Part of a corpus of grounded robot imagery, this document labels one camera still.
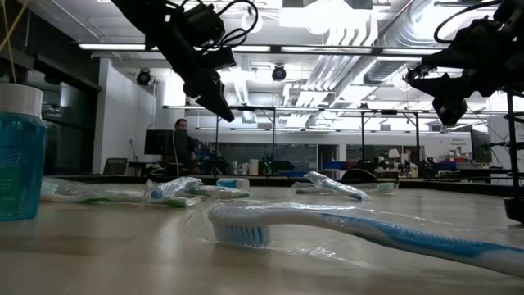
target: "blue toothbrush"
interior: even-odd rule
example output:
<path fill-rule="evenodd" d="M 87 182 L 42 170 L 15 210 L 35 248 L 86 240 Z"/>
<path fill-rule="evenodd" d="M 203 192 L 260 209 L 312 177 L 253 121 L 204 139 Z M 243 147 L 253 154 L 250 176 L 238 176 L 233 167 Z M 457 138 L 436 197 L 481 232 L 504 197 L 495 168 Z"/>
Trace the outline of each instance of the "blue toothbrush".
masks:
<path fill-rule="evenodd" d="M 524 250 L 495 243 L 427 234 L 379 220 L 339 216 L 322 210 L 257 208 L 230 203 L 210 210 L 220 242 L 265 247 L 270 225 L 310 225 L 352 234 L 369 242 L 407 252 L 457 261 L 524 278 Z"/>

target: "mouthwash bottle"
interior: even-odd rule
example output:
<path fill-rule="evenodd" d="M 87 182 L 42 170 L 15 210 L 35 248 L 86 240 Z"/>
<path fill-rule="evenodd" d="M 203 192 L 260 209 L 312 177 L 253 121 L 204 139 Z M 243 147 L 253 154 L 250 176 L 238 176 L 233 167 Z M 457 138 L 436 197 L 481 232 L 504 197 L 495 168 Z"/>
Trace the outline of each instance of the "mouthwash bottle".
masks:
<path fill-rule="evenodd" d="M 0 84 L 0 220 L 38 212 L 47 139 L 42 98 L 36 88 Z"/>

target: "wooden table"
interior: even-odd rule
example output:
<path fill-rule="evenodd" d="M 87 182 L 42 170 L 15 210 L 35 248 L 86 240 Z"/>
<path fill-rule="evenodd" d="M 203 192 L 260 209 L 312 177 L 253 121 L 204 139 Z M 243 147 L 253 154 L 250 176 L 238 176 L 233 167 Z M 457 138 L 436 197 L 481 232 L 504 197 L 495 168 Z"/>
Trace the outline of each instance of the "wooden table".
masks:
<path fill-rule="evenodd" d="M 285 188 L 253 191 L 293 197 Z M 412 189 L 362 206 L 522 237 L 497 197 Z M 524 279 L 349 236 L 341 236 L 347 252 L 338 253 L 345 261 L 205 242 L 181 228 L 190 213 L 43 204 L 35 220 L 0 223 L 0 294 L 524 294 Z"/>

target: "computer monitor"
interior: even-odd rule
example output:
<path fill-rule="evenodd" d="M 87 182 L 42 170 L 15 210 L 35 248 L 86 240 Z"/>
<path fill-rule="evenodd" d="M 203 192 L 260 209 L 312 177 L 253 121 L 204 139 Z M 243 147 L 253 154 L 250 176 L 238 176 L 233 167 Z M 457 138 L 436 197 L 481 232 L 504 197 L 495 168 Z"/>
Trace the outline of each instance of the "computer monitor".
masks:
<path fill-rule="evenodd" d="M 179 162 L 183 163 L 190 159 L 187 147 L 187 131 L 146 131 L 146 146 L 144 148 L 146 155 L 162 155 L 166 161 L 166 159 L 174 157 L 175 148 Z"/>
<path fill-rule="evenodd" d="M 471 130 L 473 160 L 478 163 L 491 163 L 490 136 L 481 131 Z"/>

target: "toothbrush bristles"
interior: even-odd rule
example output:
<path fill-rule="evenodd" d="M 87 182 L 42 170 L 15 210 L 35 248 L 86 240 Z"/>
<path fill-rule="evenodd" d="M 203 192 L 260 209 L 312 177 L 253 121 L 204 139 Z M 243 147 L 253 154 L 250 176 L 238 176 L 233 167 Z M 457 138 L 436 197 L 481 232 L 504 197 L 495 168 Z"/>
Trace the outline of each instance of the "toothbrush bristles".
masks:
<path fill-rule="evenodd" d="M 220 242 L 239 246 L 265 247 L 270 242 L 268 226 L 213 225 Z"/>

